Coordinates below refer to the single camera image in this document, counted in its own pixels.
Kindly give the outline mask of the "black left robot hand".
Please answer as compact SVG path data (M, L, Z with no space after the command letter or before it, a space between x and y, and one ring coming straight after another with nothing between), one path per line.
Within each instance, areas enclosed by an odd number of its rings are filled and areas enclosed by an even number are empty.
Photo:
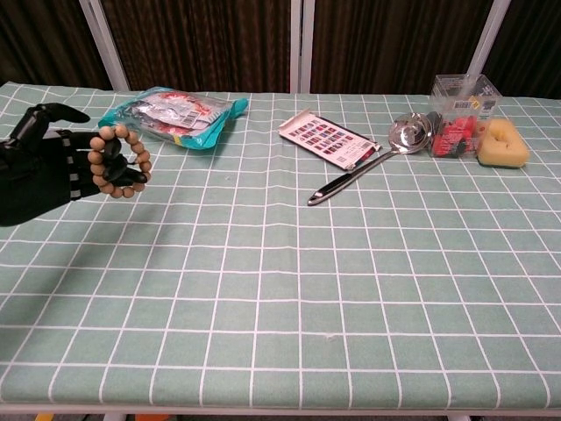
M124 125L50 129L60 120L87 123L89 116L62 103L37 104L0 140L0 227L99 193L130 198L150 180L150 154L137 133Z

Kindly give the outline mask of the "teal plastic snack bag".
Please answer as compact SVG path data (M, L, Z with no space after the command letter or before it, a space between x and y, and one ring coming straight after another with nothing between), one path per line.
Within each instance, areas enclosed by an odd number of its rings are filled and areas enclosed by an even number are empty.
M245 98L231 101L153 87L106 112L98 125L122 124L187 149L205 150L217 144L226 123L247 106Z

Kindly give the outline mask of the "dark brown curtain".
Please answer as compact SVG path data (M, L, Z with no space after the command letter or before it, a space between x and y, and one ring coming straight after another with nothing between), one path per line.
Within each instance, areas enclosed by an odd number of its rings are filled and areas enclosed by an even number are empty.
M134 90L286 92L290 0L101 0ZM462 74L492 0L316 0L314 93L427 94ZM561 99L561 0L511 0L483 68L505 96ZM108 89L79 0L0 0L0 85Z

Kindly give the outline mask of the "green checked tablecloth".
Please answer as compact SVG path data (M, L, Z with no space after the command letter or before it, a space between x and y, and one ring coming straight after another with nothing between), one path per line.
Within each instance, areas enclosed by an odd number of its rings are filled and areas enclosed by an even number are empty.
M311 110L379 142L424 96L251 94L214 149L145 139L152 179L0 228L0 410L561 410L561 100L498 109L530 158L338 170Z

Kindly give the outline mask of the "flat printed cardboard package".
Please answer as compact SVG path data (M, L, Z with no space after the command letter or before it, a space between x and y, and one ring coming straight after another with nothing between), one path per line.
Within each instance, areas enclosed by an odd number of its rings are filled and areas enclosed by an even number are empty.
M282 123L279 134L344 171L351 171L381 149L373 139L304 110Z

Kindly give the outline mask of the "clear plastic box with clips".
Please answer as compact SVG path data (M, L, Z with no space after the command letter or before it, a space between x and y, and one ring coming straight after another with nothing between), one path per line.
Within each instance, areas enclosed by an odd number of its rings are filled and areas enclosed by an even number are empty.
M440 116L430 153L459 158L476 153L481 124L493 114L501 93L485 75L436 75L430 106Z

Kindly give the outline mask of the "yellow sponge with green base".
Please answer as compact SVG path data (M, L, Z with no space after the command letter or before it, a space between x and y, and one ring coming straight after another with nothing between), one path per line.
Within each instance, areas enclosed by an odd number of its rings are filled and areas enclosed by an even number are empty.
M514 124L505 118L478 122L477 160L485 167L522 168L529 149Z

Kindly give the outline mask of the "white metal frame post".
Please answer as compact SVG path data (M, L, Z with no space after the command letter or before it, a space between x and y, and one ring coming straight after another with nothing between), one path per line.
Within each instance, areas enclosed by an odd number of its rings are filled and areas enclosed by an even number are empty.
M486 64L487 58L499 33L504 17L507 14L511 0L494 0L487 14L486 23L479 36L479 42L472 55L468 75L480 75Z
M79 0L82 12L95 41L111 87L117 91L130 89L101 0Z
M310 92L316 0L290 0L289 92Z

